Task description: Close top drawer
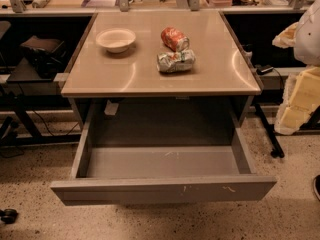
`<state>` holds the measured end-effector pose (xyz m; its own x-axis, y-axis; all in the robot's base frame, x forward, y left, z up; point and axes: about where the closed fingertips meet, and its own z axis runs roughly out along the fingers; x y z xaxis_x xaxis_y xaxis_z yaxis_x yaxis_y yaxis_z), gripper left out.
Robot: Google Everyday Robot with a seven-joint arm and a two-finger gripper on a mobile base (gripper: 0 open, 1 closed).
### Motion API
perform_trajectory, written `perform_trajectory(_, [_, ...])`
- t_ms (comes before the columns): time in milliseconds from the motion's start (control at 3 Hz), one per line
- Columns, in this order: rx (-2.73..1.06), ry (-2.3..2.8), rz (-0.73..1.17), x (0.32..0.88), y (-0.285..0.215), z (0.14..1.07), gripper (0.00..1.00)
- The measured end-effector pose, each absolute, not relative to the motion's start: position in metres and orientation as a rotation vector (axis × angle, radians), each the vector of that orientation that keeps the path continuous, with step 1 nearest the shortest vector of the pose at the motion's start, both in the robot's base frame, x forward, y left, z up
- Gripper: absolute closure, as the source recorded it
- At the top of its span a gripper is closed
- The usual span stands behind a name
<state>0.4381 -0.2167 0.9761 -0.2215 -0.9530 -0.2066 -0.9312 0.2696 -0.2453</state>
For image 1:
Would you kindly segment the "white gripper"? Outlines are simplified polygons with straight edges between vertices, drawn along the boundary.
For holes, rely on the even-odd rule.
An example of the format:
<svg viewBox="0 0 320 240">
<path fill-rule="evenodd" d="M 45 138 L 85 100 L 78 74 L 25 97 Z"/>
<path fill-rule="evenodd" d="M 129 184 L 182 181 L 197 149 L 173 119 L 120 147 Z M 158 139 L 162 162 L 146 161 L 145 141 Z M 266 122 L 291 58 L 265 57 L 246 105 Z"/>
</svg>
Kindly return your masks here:
<svg viewBox="0 0 320 240">
<path fill-rule="evenodd" d="M 308 66 L 299 74 L 290 74 L 285 82 L 283 102 L 279 106 L 274 129 L 292 135 L 320 106 L 320 68 Z"/>
</svg>

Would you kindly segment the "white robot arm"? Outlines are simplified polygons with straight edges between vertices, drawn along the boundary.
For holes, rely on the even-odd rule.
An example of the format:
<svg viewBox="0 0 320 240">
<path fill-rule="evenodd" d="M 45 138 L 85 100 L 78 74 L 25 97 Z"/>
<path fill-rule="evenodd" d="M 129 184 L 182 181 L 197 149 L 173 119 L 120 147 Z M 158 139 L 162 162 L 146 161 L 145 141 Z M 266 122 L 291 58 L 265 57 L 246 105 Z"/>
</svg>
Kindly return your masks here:
<svg viewBox="0 0 320 240">
<path fill-rule="evenodd" d="M 283 102 L 279 106 L 275 131 L 291 135 L 306 123 L 320 106 L 320 0 L 316 0 L 302 15 L 277 35 L 272 44 L 292 47 L 294 58 L 306 68 L 285 82 Z"/>
</svg>

